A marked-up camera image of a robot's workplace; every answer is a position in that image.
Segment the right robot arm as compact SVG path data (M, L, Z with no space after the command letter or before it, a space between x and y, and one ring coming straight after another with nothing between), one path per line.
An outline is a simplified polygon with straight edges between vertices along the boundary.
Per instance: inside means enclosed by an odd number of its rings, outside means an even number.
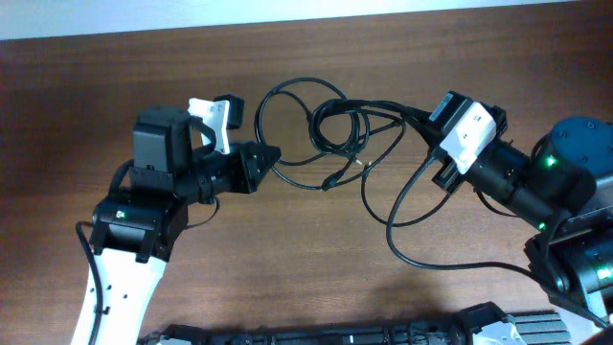
M612 125L574 116L557 122L530 154L502 139L506 112L449 91L428 116L431 148L443 150L434 183L463 183L538 233L525 244L529 269L551 303L612 319Z

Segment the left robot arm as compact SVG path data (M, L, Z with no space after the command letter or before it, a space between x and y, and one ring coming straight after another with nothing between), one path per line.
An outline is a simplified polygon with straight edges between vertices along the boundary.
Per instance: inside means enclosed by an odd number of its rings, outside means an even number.
M280 159L278 147L230 142L243 110L243 99L222 95L139 112L132 159L91 220L76 225L89 272L73 343L136 343L174 243L191 228L190 205L254 193Z

